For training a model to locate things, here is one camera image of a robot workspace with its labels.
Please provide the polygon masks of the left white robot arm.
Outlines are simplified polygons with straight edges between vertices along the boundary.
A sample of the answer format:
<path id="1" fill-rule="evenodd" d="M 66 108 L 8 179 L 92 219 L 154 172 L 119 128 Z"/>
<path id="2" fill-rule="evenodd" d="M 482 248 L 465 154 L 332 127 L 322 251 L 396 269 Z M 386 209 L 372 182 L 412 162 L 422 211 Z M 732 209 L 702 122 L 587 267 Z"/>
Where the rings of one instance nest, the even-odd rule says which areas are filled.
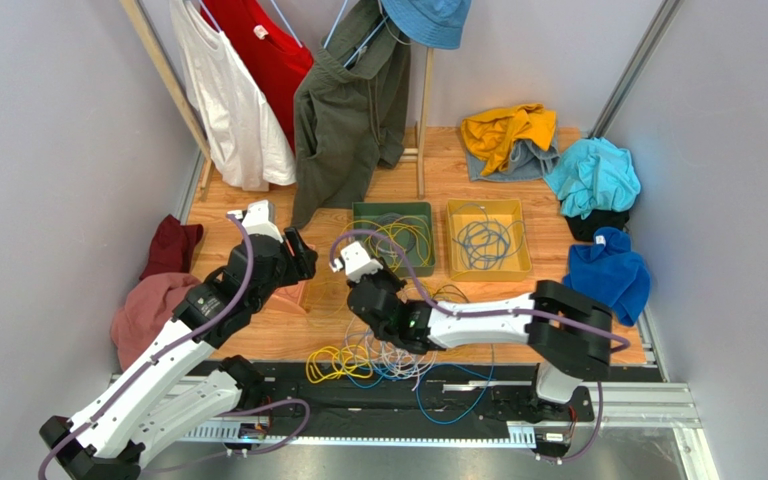
<path id="1" fill-rule="evenodd" d="M 217 278 L 192 289 L 159 335 L 97 400 L 39 434 L 50 451 L 38 477 L 58 462 L 72 479 L 136 479 L 156 456 L 213 417 L 255 416 L 291 405 L 268 403 L 264 377 L 244 357 L 224 359 L 203 381 L 167 393 L 246 327 L 279 288 L 309 280 L 316 252 L 289 227 L 245 227 L 243 243 Z"/>

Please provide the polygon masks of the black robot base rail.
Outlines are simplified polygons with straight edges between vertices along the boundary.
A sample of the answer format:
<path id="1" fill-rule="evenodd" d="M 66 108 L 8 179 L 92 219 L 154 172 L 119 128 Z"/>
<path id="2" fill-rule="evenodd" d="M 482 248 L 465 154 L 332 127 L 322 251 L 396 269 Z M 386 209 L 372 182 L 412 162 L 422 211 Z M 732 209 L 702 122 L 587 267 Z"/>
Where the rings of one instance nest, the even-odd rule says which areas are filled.
<path id="1" fill-rule="evenodd" d="M 613 433 L 638 440 L 667 436 L 684 456 L 708 445 L 683 384 L 654 369 L 618 367 L 612 380 L 587 383 L 570 405 L 539 419 L 527 410 L 531 390 L 522 365 L 440 365 L 428 379 L 309 382 L 299 362 L 259 362 L 268 403 L 291 405 L 255 416 L 215 417 L 183 436 L 191 444 L 238 449 L 281 440 L 297 445 L 512 448 L 559 459 L 592 449 Z"/>

